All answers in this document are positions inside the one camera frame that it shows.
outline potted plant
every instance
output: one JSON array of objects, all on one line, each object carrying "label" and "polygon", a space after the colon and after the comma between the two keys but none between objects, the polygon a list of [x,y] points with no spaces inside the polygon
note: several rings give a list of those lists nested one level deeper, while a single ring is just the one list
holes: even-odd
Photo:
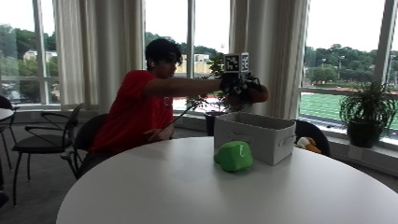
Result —
[{"label": "potted plant", "polygon": [[340,118],[348,128],[350,144],[357,147],[373,147],[389,127],[397,114],[397,101],[390,95],[388,84],[378,81],[360,83],[353,92],[340,101]]},{"label": "potted plant", "polygon": [[[224,54],[219,53],[208,64],[211,64],[211,74],[199,77],[199,79],[221,79],[221,75],[224,74]],[[228,112],[240,111],[243,109],[243,106],[231,106],[228,104],[227,93],[223,91],[216,91],[211,94],[203,94],[200,96],[191,96],[187,98],[187,104],[193,105],[195,109],[199,107],[205,107],[207,105],[217,106],[217,110],[207,111],[204,113],[207,119],[207,132],[209,136],[215,136],[216,116],[227,114]]]}]

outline man's hand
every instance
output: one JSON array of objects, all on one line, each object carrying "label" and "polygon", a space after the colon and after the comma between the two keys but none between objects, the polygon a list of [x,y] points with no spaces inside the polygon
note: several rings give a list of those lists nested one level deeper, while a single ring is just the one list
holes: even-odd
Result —
[{"label": "man's hand", "polygon": [[171,124],[164,130],[161,129],[151,129],[144,132],[147,142],[155,143],[164,140],[169,140],[175,132],[175,124]]},{"label": "man's hand", "polygon": [[160,142],[169,139],[169,134],[161,129],[152,129],[144,132],[144,136],[147,138],[148,143]]}]

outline green plastic bag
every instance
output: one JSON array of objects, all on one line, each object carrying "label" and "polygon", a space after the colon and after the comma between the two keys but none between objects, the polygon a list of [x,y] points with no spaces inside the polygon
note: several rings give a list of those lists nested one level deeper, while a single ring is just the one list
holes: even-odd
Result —
[{"label": "green plastic bag", "polygon": [[215,155],[215,162],[221,165],[227,172],[248,169],[253,165],[252,150],[245,142],[235,141],[225,143]]}]

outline chair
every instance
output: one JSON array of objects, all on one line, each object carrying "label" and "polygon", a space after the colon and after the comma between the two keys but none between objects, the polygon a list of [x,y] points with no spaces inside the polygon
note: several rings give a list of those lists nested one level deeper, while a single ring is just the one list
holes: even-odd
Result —
[{"label": "chair", "polygon": [[8,150],[8,144],[6,141],[4,131],[7,129],[10,129],[12,139],[14,139],[14,144],[16,144],[15,134],[14,134],[14,130],[12,130],[12,124],[14,124],[16,110],[20,107],[12,106],[10,99],[6,98],[3,95],[0,95],[0,108],[14,110],[12,116],[7,119],[8,122],[0,124],[0,134],[2,134],[2,138],[3,138],[3,145],[4,145],[6,154],[8,157],[10,169],[12,170],[12,165],[11,165],[11,160],[10,160],[10,150]]},{"label": "chair", "polygon": [[[86,103],[79,104],[71,117],[67,120],[67,124],[64,128],[58,127],[48,127],[48,126],[27,126],[26,130],[34,134],[32,137],[28,137],[19,141],[12,151],[19,152],[18,162],[16,162],[16,169],[14,173],[14,186],[12,186],[12,199],[14,199],[14,206],[16,206],[16,179],[18,179],[18,170],[20,167],[20,161],[23,158],[23,154],[28,154],[28,181],[30,181],[30,156],[31,154],[54,154],[54,153],[63,153],[66,149],[72,145],[72,136],[74,136],[74,129],[79,124],[79,113],[82,108],[84,107]],[[35,133],[34,130],[43,130],[43,131],[56,131],[60,134],[40,134]]]},{"label": "chair", "polygon": [[8,201],[10,201],[10,196],[6,194],[6,192],[0,191],[0,208]]},{"label": "chair", "polygon": [[301,137],[311,137],[316,142],[317,148],[322,151],[322,155],[329,157],[332,149],[324,132],[305,120],[293,119],[293,121],[296,121],[296,142]]},{"label": "chair", "polygon": [[80,168],[80,164],[78,160],[80,160],[80,162],[83,161],[79,155],[79,150],[88,150],[88,148],[91,147],[98,131],[102,129],[104,125],[107,115],[108,114],[99,115],[83,125],[75,137],[74,151],[62,154],[62,158],[63,160],[67,160],[72,173],[76,178],[79,178],[78,171]]}]

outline sheer curtain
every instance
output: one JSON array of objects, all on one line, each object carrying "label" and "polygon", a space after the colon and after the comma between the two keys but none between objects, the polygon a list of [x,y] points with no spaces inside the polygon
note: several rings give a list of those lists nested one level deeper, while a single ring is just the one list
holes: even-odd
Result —
[{"label": "sheer curtain", "polygon": [[232,0],[231,52],[248,51],[271,100],[245,111],[293,119],[299,107],[308,0]]},{"label": "sheer curtain", "polygon": [[143,0],[55,0],[62,108],[107,113],[125,73],[143,69]]}]

